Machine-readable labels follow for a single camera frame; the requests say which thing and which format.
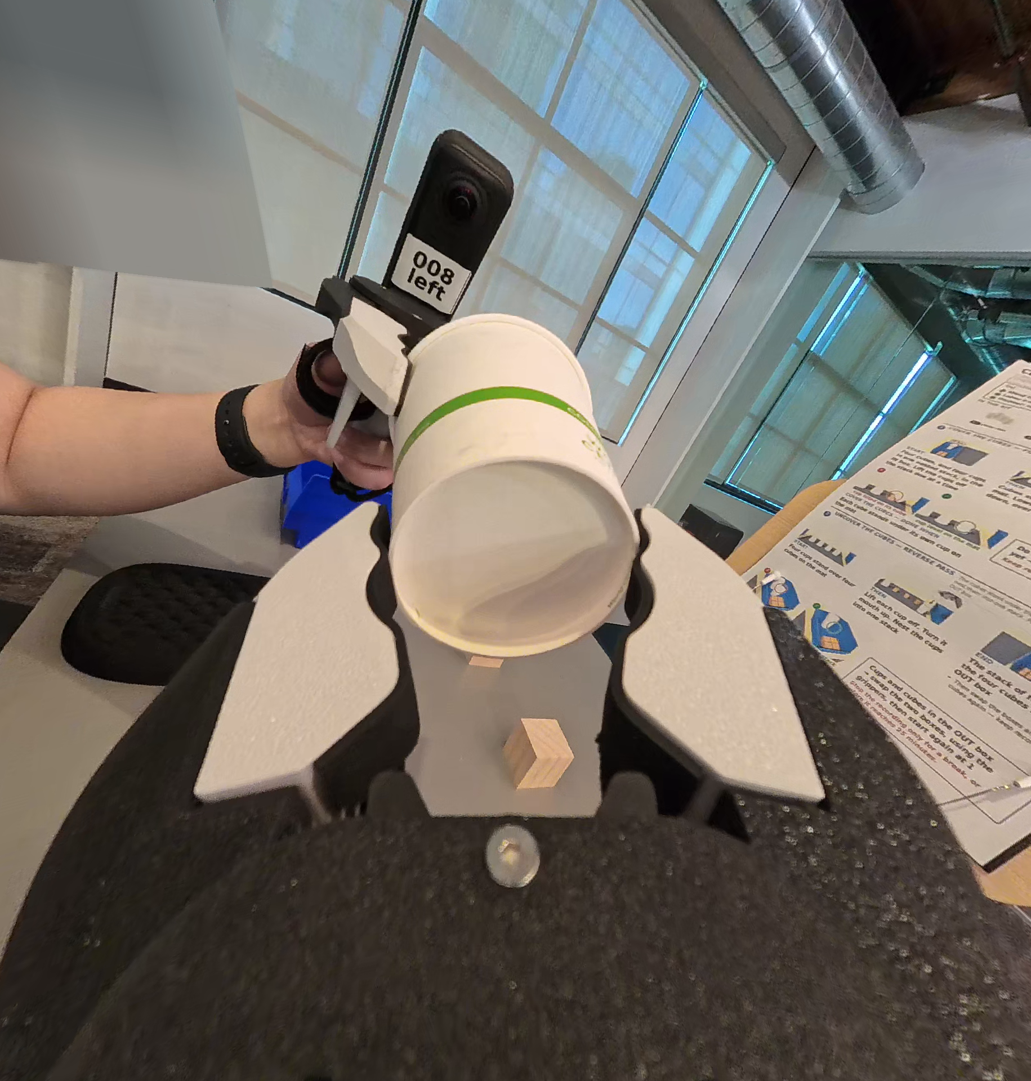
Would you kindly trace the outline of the black wrist band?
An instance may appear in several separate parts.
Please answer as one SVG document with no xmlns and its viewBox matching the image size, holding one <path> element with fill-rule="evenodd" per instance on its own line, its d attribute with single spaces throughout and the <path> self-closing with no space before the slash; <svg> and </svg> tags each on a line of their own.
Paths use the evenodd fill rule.
<svg viewBox="0 0 1031 1081">
<path fill-rule="evenodd" d="M 252 442 L 244 415 L 249 393 L 256 385 L 238 387 L 224 393 L 215 412 L 215 438 L 217 449 L 225 465 L 238 476 L 247 479 L 283 477 L 292 471 L 292 466 L 275 466 Z"/>
</svg>

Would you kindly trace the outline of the black floor box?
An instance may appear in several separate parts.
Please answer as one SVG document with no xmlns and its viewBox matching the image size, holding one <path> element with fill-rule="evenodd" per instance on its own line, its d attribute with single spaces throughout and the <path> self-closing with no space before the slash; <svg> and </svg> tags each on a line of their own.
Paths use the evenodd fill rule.
<svg viewBox="0 0 1031 1081">
<path fill-rule="evenodd" d="M 681 516 L 680 525 L 723 560 L 728 559 L 744 539 L 742 529 L 694 504 L 689 504 Z"/>
</svg>

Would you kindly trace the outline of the blue plastic bin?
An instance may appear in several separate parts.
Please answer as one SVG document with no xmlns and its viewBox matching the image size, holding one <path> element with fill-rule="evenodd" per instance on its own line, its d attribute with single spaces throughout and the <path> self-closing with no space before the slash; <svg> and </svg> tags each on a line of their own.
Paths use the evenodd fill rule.
<svg viewBox="0 0 1031 1081">
<path fill-rule="evenodd" d="M 283 478 L 280 492 L 280 536 L 294 548 L 304 548 L 321 533 L 365 503 L 391 509 L 391 489 L 366 491 L 332 485 L 333 469 L 310 462 L 294 467 Z"/>
</svg>

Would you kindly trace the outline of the stack of white cups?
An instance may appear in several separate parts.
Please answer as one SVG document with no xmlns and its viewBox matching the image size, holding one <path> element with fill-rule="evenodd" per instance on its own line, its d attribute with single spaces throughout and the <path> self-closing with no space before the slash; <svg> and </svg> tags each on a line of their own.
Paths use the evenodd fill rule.
<svg viewBox="0 0 1031 1081">
<path fill-rule="evenodd" d="M 606 620 L 640 534 L 564 342 L 510 315 L 448 322 L 410 352 L 391 433 L 390 569 L 424 633 L 507 658 Z"/>
</svg>

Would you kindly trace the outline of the large paned window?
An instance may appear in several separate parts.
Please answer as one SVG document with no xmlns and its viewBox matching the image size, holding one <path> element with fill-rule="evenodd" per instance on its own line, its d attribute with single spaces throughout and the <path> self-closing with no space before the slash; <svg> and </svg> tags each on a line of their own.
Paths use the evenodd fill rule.
<svg viewBox="0 0 1031 1081">
<path fill-rule="evenodd" d="M 354 233 L 380 280 L 432 142 L 458 129 L 514 182 L 457 308 L 574 349 L 621 444 L 773 163 L 639 2 L 398 2 L 389 124 Z"/>
<path fill-rule="evenodd" d="M 775 368 L 709 483 L 763 509 L 851 476 L 962 393 L 860 263 L 808 261 L 756 339 Z"/>
</svg>

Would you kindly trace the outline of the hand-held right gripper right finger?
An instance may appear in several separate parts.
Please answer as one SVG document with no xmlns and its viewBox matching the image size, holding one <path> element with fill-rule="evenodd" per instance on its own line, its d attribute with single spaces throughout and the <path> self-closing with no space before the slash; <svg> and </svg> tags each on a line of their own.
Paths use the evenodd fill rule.
<svg viewBox="0 0 1031 1081">
<path fill-rule="evenodd" d="M 818 806 L 824 783 L 767 612 L 662 512 L 640 548 L 599 734 L 600 813 L 738 818 L 744 799 Z"/>
</svg>

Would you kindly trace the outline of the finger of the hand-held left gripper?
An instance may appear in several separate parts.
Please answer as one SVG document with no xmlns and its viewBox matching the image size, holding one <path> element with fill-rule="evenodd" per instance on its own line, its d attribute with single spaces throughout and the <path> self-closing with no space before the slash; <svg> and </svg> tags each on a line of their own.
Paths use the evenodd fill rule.
<svg viewBox="0 0 1031 1081">
<path fill-rule="evenodd" d="M 354 408 L 366 400 L 387 417 L 394 448 L 400 450 L 407 438 L 399 421 L 410 374 L 405 329 L 354 295 L 325 295 L 323 313 L 332 322 L 332 351 L 343 374 L 326 445 L 336 448 Z"/>
</svg>

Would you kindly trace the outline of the black padded wrist rest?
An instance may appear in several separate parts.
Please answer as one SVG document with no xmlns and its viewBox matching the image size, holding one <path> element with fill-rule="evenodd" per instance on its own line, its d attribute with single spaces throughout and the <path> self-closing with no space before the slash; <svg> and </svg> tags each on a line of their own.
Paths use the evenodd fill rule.
<svg viewBox="0 0 1031 1081">
<path fill-rule="evenodd" d="M 92 585 L 61 633 L 61 655 L 80 673 L 162 686 L 267 576 L 177 563 L 115 570 Z"/>
</svg>

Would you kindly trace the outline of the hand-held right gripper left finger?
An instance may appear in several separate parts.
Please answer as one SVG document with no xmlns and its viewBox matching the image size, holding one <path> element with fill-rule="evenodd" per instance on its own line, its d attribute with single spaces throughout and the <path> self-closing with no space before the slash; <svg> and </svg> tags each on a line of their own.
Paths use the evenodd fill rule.
<svg viewBox="0 0 1031 1081">
<path fill-rule="evenodd" d="M 421 728 L 394 620 L 385 507 L 361 504 L 267 582 L 235 660 L 195 796 L 290 789 L 320 819 L 364 808 Z"/>
</svg>

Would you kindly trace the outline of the person's left forearm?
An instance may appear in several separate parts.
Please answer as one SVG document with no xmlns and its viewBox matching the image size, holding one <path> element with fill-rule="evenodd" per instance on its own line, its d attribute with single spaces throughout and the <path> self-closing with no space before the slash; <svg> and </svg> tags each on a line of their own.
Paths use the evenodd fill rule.
<svg viewBox="0 0 1031 1081">
<path fill-rule="evenodd" d="M 43 387 L 0 362 L 0 515 L 128 515 L 240 482 L 217 444 L 218 401 Z"/>
</svg>

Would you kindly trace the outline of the silver ventilation duct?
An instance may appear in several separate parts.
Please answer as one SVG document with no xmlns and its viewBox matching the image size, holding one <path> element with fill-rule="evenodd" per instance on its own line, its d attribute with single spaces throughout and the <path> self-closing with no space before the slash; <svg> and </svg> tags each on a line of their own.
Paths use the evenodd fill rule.
<svg viewBox="0 0 1031 1081">
<path fill-rule="evenodd" d="M 721 1 L 859 212 L 896 206 L 924 162 L 841 1 Z"/>
</svg>

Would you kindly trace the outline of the person's left hand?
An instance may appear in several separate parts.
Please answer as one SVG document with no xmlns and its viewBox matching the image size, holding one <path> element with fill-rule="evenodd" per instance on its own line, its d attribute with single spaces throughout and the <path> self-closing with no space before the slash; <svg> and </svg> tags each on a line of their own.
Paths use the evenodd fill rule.
<svg viewBox="0 0 1031 1081">
<path fill-rule="evenodd" d="M 347 426 L 330 445 L 331 421 L 302 398 L 296 371 L 293 363 L 282 379 L 262 384 L 244 402 L 249 439 L 262 458 L 280 467 L 319 462 L 337 469 L 356 488 L 387 488 L 394 476 L 390 438 Z"/>
</svg>

